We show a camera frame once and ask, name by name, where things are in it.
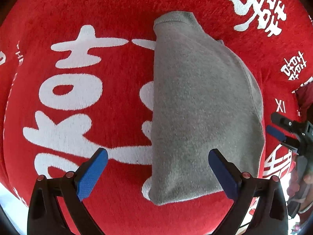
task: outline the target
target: fabric texture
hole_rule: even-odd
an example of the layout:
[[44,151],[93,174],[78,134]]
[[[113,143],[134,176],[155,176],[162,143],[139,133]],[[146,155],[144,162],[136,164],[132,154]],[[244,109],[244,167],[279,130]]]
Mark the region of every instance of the fabric texture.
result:
[[208,164],[213,148],[257,177],[263,103],[249,69],[207,35],[192,13],[167,13],[155,21],[154,31],[152,202],[222,191]]
[[[29,204],[38,174],[61,177],[105,147],[108,164],[84,200],[105,234],[217,227],[233,203],[224,192],[162,206],[148,195],[153,25],[170,11],[193,12],[242,59],[262,92],[264,126],[276,111],[300,118],[292,91],[313,75],[313,25],[298,0],[18,0],[0,27],[0,182],[21,201]],[[292,72],[299,51],[306,67]],[[291,168],[291,153],[266,134],[259,176]]]

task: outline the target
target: red fabric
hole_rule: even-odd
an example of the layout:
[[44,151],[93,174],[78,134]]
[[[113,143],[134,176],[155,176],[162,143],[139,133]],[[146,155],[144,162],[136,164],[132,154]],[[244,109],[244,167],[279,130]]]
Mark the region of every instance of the red fabric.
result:
[[296,92],[301,120],[306,121],[306,111],[313,104],[313,84],[300,87]]

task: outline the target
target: blue gripper pad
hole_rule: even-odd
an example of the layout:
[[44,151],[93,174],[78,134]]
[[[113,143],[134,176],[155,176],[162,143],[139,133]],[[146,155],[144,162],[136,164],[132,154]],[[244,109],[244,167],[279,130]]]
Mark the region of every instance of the blue gripper pad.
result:
[[209,165],[226,196],[234,201],[237,200],[241,187],[241,179],[239,177],[235,179],[230,171],[228,171],[230,165],[233,165],[234,168],[237,169],[236,166],[233,163],[227,162],[217,149],[213,149],[209,152]]
[[268,134],[272,135],[280,142],[284,142],[286,140],[286,135],[284,135],[280,130],[272,127],[271,125],[268,125],[266,127],[266,131]]
[[108,152],[102,148],[98,156],[86,170],[85,174],[82,175],[81,179],[77,183],[76,193],[80,201],[89,197],[100,175],[106,167],[108,159]]

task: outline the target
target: folded gray sweater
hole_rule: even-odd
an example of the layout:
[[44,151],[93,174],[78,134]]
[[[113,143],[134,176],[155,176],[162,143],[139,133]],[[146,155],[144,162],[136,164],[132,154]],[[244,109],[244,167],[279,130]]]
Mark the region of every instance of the folded gray sweater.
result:
[[167,13],[154,31],[151,201],[163,205],[221,191],[208,164],[213,148],[257,176],[263,103],[253,75],[192,13]]

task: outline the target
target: white chinese character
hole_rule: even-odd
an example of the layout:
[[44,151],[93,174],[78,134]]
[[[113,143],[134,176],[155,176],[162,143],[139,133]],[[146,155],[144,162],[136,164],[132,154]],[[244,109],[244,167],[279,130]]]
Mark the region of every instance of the white chinese character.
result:
[[[256,18],[256,16],[259,16],[258,21],[258,29],[266,29],[265,32],[268,33],[268,37],[271,37],[272,35],[279,35],[281,33],[281,29],[278,27],[278,21],[274,23],[275,16],[272,15],[270,10],[273,10],[275,8],[275,4],[277,0],[267,0],[266,2],[269,4],[269,9],[263,9],[262,5],[265,2],[265,0],[247,0],[245,4],[241,2],[241,0],[230,0],[234,4],[234,11],[237,15],[247,15],[248,11],[250,10],[251,6],[254,10],[254,14],[243,24],[239,24],[234,26],[234,30],[243,32],[248,29],[250,23]],[[285,5],[279,6],[282,3],[282,1],[278,1],[277,6],[274,10],[274,14],[277,14],[277,20],[281,19],[285,21],[287,19],[286,13],[284,13]]]
[[289,77],[288,80],[298,79],[301,69],[306,67],[306,61],[304,61],[303,53],[298,51],[298,54],[299,56],[293,56],[289,62],[287,62],[287,60],[284,58],[286,64],[284,64],[283,67],[281,67],[281,72],[284,72]]
[[301,62],[301,61],[302,61],[302,63],[300,64],[300,66],[301,66],[301,69],[303,69],[304,67],[306,67],[306,61],[304,61],[304,58],[303,58],[303,54],[304,54],[304,53],[301,54],[301,52],[298,51],[298,54],[299,54],[299,56],[297,56],[297,60],[298,60],[298,62]]
[[68,58],[61,59],[55,64],[57,68],[80,68],[101,61],[100,57],[89,55],[89,49],[122,46],[126,43],[128,40],[121,38],[96,38],[93,26],[85,25],[81,27],[76,40],[53,44],[51,49],[54,51],[71,51]]

